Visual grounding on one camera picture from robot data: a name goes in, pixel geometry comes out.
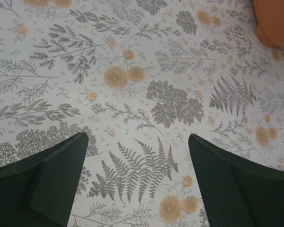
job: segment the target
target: botanical print fabric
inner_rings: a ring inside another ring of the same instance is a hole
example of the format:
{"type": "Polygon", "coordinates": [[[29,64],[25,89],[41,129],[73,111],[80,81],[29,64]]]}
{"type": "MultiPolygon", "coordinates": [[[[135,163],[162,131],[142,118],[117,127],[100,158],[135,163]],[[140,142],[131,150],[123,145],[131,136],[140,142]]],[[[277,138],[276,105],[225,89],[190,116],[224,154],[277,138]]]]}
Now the botanical print fabric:
{"type": "Polygon", "coordinates": [[[284,52],[249,2],[0,0],[0,166],[83,131],[70,227],[208,227],[191,133],[284,171],[284,52]]]}

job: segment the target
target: patterned surface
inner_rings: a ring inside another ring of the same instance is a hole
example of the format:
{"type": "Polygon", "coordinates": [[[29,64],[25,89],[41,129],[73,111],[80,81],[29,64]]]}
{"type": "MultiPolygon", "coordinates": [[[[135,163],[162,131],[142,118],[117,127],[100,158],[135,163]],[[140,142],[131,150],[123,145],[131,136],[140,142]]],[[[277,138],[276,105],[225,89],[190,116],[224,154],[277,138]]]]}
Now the patterned surface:
{"type": "Polygon", "coordinates": [[[0,0],[0,166],[85,131],[70,227],[208,227],[197,133],[284,171],[284,52],[246,0],[0,0]]]}

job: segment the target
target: orange object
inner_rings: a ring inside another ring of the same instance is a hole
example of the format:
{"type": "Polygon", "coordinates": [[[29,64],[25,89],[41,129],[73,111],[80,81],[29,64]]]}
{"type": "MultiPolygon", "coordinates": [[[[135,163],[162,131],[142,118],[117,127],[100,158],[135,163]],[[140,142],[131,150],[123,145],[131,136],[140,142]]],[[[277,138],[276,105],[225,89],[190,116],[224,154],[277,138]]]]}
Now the orange object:
{"type": "Polygon", "coordinates": [[[284,0],[251,0],[257,17],[255,34],[267,47],[284,51],[284,0]]]}

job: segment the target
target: floral tablecloth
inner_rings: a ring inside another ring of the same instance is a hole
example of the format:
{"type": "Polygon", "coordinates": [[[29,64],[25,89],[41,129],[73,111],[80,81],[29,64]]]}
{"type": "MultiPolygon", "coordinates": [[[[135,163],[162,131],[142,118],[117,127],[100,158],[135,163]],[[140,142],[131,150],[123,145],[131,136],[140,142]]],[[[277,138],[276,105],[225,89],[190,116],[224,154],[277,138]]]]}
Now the floral tablecloth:
{"type": "Polygon", "coordinates": [[[70,227],[208,227],[196,133],[284,171],[284,52],[248,0],[0,0],[0,166],[86,132],[70,227]]]}

